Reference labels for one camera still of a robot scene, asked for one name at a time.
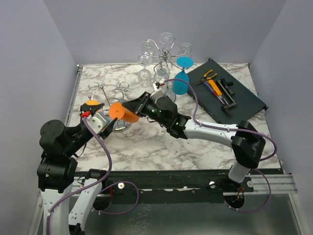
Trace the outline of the orange plastic goblet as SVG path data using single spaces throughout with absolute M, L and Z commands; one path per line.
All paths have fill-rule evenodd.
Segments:
M 116 118 L 118 120 L 124 120 L 130 123 L 135 123 L 139 120 L 139 116 L 130 112 L 119 102 L 116 102 L 110 106 L 109 117 L 111 119 Z

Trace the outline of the clear wine glass front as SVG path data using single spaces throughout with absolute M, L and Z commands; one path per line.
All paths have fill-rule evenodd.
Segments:
M 149 85 L 152 82 L 152 74 L 147 69 L 153 63 L 153 59 L 151 55 L 148 54 L 140 54 L 138 56 L 138 64 L 143 68 L 138 72 L 138 82 L 140 85 L 145 86 Z

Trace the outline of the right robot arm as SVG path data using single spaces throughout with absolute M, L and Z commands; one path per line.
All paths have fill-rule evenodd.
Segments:
M 153 99 L 148 92 L 122 106 L 139 117 L 156 121 L 176 139 L 199 139 L 232 148 L 236 160 L 225 179 L 225 187 L 231 192 L 240 189 L 246 175 L 259 165 L 266 141 L 247 121 L 231 125 L 200 122 L 180 114 L 169 97 Z

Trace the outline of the tall clear flute glass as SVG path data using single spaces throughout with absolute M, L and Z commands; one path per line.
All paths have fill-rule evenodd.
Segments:
M 172 33 L 164 32 L 159 36 L 159 41 L 161 44 L 165 45 L 166 49 L 170 51 L 173 48 L 176 39 Z

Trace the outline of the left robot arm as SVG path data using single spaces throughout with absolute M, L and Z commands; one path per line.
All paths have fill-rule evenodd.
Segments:
M 80 108 L 80 123 L 66 127 L 60 120 L 46 122 L 40 129 L 42 160 L 37 169 L 38 186 L 44 204 L 45 235 L 83 235 L 92 205 L 99 193 L 109 186 L 108 170 L 90 169 L 85 186 L 74 207 L 69 207 L 74 175 L 77 168 L 76 152 L 95 137 L 100 143 L 110 135 L 115 119 L 110 119 L 101 108 L 102 103 L 87 101 Z

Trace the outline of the clear wine glass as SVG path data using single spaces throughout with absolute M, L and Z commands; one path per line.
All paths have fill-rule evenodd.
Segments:
M 149 55 L 151 57 L 155 57 L 154 48 L 152 40 L 144 40 L 142 43 L 141 53 L 145 55 Z
M 160 83 L 165 83 L 164 81 L 169 78 L 170 75 L 170 70 L 166 65 L 158 65 L 156 66 L 156 71 L 153 76 L 153 83 L 155 82 L 160 82 Z M 167 95 L 169 95 L 169 87 L 168 84 L 165 83 L 165 86 L 167 88 Z
M 180 45 L 180 51 L 178 52 L 179 57 L 192 57 L 192 46 L 190 43 L 182 43 Z
M 138 64 L 143 68 L 138 72 L 138 82 L 140 85 L 145 86 L 149 85 L 152 82 L 152 74 L 147 69 L 153 63 L 153 59 L 151 55 L 148 54 L 140 54 L 138 56 Z

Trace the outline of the tall chrome glass rack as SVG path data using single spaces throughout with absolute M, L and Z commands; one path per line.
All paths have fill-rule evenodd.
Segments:
M 177 63 L 173 63 L 173 61 L 179 58 L 178 54 L 172 55 L 171 50 L 169 51 L 168 49 L 166 49 L 164 44 L 162 44 L 163 47 L 160 48 L 154 40 L 152 40 L 152 42 L 153 42 L 153 48 L 155 50 L 154 52 L 155 57 L 152 57 L 153 63 L 147 67 L 147 69 L 152 74 L 152 82 L 150 83 L 150 85 L 153 84 L 153 76 L 156 71 L 156 66 L 166 65 L 169 68 L 169 70 L 171 69 L 171 67 L 176 67 L 180 69 Z

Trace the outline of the small chrome glass rack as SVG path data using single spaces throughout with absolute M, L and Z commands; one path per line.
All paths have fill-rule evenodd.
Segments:
M 123 87 L 123 82 L 118 85 L 115 84 L 100 84 L 98 82 L 94 82 L 95 86 L 90 86 L 89 90 L 91 91 L 90 95 L 88 95 L 89 100 L 96 100 L 99 103 L 103 103 L 101 111 L 109 117 L 109 108 L 114 103 L 122 103 L 126 98 L 125 91 L 129 88 L 129 85 Z

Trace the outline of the blue plastic goblet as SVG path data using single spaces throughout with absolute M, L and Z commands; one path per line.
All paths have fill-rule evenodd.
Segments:
M 184 95 L 188 92 L 189 77 L 185 70 L 192 67 L 193 64 L 194 62 L 190 57 L 182 56 L 177 59 L 177 65 L 181 71 L 176 74 L 172 83 L 172 91 L 176 95 Z

